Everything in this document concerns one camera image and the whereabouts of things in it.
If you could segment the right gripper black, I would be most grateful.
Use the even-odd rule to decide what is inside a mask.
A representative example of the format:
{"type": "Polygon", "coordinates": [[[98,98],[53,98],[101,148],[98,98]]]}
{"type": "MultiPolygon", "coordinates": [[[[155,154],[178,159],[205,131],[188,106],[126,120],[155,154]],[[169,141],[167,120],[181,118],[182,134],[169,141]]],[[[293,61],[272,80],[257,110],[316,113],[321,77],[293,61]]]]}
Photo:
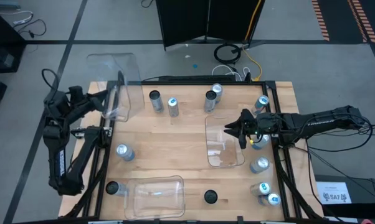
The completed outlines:
{"type": "Polygon", "coordinates": [[[236,121],[224,127],[226,128],[224,132],[235,138],[239,138],[240,148],[245,149],[248,136],[277,134],[280,129],[280,117],[275,113],[260,113],[255,118],[248,109],[243,109],[236,121]]]}

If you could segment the clear plastic bin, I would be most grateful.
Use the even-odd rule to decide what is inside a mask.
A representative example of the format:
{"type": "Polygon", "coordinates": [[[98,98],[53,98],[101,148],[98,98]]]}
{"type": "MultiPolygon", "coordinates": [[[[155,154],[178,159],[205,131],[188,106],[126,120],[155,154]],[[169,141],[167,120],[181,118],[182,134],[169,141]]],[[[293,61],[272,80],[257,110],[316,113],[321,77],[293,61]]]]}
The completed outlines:
{"type": "Polygon", "coordinates": [[[226,114],[214,114],[205,119],[207,158],[211,166],[234,167],[245,162],[238,139],[224,132],[224,126],[236,119],[226,114]]]}
{"type": "Polygon", "coordinates": [[[128,220],[180,217],[185,208],[184,180],[179,175],[131,179],[126,184],[124,214],[128,220]]]}
{"type": "Polygon", "coordinates": [[[107,91],[102,117],[127,122],[145,108],[140,71],[133,53],[90,54],[87,66],[98,91],[107,91]]]}

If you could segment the white light-blue seltzer can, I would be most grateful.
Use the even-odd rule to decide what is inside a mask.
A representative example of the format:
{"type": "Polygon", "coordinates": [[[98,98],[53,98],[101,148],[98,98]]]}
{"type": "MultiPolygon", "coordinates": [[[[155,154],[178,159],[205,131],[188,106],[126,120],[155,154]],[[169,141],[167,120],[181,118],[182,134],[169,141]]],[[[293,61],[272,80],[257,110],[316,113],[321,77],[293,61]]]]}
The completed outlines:
{"type": "Polygon", "coordinates": [[[218,104],[221,101],[221,98],[222,98],[223,87],[222,87],[221,84],[215,83],[215,84],[213,84],[211,90],[216,93],[216,95],[217,95],[216,96],[216,104],[218,104]]]}
{"type": "Polygon", "coordinates": [[[270,142],[269,135],[261,135],[260,137],[254,136],[252,141],[252,148],[255,150],[261,150],[270,142]]]}
{"type": "Polygon", "coordinates": [[[126,144],[118,145],[116,148],[116,154],[124,161],[132,161],[135,158],[135,152],[126,144]]]}
{"type": "Polygon", "coordinates": [[[266,157],[258,157],[250,163],[250,171],[254,174],[261,173],[269,168],[270,162],[266,157]]]}

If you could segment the blue silver Red Bull can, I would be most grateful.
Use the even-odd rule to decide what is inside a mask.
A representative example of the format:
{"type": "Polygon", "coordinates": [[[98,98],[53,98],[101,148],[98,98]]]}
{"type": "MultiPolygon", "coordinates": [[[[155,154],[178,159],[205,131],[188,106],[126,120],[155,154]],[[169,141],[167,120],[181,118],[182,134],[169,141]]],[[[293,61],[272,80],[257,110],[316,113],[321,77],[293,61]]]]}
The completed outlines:
{"type": "Polygon", "coordinates": [[[281,199],[280,196],[276,193],[269,193],[267,195],[258,196],[259,204],[263,206],[273,206],[277,207],[280,205],[281,199]]]}
{"type": "Polygon", "coordinates": [[[268,195],[271,187],[268,182],[259,182],[250,186],[250,193],[254,196],[268,195]]]}
{"type": "Polygon", "coordinates": [[[168,100],[168,109],[171,117],[177,117],[179,115],[178,101],[175,97],[171,97],[168,100]]]}
{"type": "Polygon", "coordinates": [[[262,110],[268,105],[269,98],[265,95],[260,96],[254,103],[251,112],[255,115],[260,114],[262,110]]]}

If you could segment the white Celsius can black lid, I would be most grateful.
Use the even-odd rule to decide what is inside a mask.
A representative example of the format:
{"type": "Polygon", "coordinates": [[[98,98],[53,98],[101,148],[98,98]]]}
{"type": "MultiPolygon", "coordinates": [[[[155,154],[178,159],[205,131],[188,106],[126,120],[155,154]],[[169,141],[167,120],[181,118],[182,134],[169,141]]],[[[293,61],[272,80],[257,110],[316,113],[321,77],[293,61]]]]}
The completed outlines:
{"type": "Polygon", "coordinates": [[[124,197],[127,194],[127,187],[119,182],[110,181],[107,183],[105,191],[109,195],[117,195],[124,197]]]}
{"type": "Polygon", "coordinates": [[[214,204],[217,202],[218,195],[215,190],[207,190],[204,194],[204,200],[208,204],[214,204]]]}
{"type": "Polygon", "coordinates": [[[206,113],[212,113],[214,111],[214,108],[216,105],[216,98],[217,98],[216,92],[212,90],[209,90],[206,92],[206,99],[204,103],[204,111],[206,113]]]}
{"type": "Polygon", "coordinates": [[[149,98],[156,113],[162,113],[164,110],[161,94],[158,90],[153,90],[149,94],[149,98]]]}

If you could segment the long black bar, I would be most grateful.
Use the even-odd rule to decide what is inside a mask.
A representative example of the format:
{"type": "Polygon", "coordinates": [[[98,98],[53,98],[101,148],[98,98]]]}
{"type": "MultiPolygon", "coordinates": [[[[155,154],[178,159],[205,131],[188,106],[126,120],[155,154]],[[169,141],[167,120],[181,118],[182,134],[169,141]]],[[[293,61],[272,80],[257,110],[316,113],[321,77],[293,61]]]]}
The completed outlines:
{"type": "Polygon", "coordinates": [[[234,82],[234,75],[161,76],[159,82],[234,82]]]}

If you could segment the black cabinet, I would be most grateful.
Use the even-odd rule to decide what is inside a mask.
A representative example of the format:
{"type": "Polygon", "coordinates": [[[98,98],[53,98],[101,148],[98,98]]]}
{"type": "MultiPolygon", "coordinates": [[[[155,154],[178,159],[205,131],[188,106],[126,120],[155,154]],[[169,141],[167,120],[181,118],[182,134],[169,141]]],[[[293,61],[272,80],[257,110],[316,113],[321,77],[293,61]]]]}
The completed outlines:
{"type": "Polygon", "coordinates": [[[26,40],[0,16],[0,73],[17,72],[26,45],[26,40]]]}

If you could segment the white SA7 label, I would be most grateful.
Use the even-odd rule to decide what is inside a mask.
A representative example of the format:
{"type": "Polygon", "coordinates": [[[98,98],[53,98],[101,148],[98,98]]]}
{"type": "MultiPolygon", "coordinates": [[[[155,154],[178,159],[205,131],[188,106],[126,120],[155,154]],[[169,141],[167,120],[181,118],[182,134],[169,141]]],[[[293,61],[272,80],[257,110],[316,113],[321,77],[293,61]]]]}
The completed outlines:
{"type": "Polygon", "coordinates": [[[316,186],[323,205],[352,203],[345,182],[317,182],[316,186]]]}

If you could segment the black folding partition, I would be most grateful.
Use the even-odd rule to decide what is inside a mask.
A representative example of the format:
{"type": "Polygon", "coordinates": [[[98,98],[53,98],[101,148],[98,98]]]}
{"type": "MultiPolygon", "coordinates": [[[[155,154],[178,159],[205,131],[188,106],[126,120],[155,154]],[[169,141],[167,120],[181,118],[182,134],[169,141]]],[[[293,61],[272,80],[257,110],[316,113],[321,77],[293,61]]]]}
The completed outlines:
{"type": "Polygon", "coordinates": [[[265,0],[156,0],[163,45],[198,37],[249,43],[265,0]]]}

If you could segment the black box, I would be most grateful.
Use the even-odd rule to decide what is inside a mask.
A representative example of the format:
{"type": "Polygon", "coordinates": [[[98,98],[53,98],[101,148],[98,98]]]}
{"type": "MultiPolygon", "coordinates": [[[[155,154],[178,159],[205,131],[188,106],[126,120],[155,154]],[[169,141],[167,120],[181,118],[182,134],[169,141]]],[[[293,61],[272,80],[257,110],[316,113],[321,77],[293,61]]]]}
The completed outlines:
{"type": "Polygon", "coordinates": [[[349,219],[375,220],[375,180],[332,175],[316,175],[317,182],[345,182],[351,197],[351,204],[323,205],[326,216],[349,219]]]}

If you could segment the black mat orange stripes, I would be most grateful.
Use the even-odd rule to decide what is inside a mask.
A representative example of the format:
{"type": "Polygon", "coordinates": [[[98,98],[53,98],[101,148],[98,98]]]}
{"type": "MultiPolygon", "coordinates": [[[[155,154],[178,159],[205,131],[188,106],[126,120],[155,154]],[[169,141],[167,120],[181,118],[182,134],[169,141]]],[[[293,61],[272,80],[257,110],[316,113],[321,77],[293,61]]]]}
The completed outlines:
{"type": "Polygon", "coordinates": [[[323,38],[375,44],[375,0],[311,0],[323,38]]]}

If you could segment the black aluminium frame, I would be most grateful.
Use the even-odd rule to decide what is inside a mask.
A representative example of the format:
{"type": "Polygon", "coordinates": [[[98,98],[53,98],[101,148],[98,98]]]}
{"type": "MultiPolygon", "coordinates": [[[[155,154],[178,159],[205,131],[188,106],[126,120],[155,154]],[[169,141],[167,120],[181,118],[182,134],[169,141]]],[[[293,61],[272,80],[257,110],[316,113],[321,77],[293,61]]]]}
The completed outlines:
{"type": "MultiPolygon", "coordinates": [[[[245,163],[232,168],[215,168],[210,166],[206,156],[206,137],[204,122],[207,115],[203,110],[204,94],[210,89],[212,82],[200,81],[170,81],[144,82],[143,93],[146,108],[138,115],[130,118],[127,123],[116,122],[112,135],[112,153],[109,155],[105,180],[92,193],[89,206],[83,208],[79,216],[94,216],[98,212],[99,220],[126,220],[122,197],[113,197],[105,193],[105,186],[110,180],[125,182],[130,179],[149,177],[168,177],[179,175],[184,181],[185,212],[181,217],[165,218],[170,220],[200,220],[236,222],[237,217],[243,217],[245,222],[259,220],[281,221],[287,218],[308,218],[302,207],[298,212],[298,199],[286,184],[279,182],[276,168],[271,164],[270,171],[253,174],[249,170],[249,161],[256,156],[270,156],[274,162],[275,156],[284,159],[281,162],[290,179],[295,178],[295,185],[306,203],[323,216],[321,205],[311,193],[308,177],[307,154],[299,149],[275,149],[271,145],[261,151],[255,151],[247,146],[243,151],[245,163]],[[176,97],[179,104],[179,116],[171,118],[164,113],[153,111],[149,92],[158,90],[161,97],[176,97]],[[115,146],[126,141],[131,144],[136,157],[131,162],[117,159],[115,146]],[[262,177],[272,182],[272,189],[282,194],[287,203],[283,207],[265,207],[259,205],[250,194],[249,187],[259,182],[262,177]],[[204,201],[207,190],[215,190],[218,200],[214,204],[204,201]]],[[[215,114],[232,115],[231,123],[239,117],[243,108],[253,106],[254,100],[267,90],[271,97],[272,112],[299,113],[297,99],[292,82],[224,82],[224,95],[217,105],[215,114]]]]}

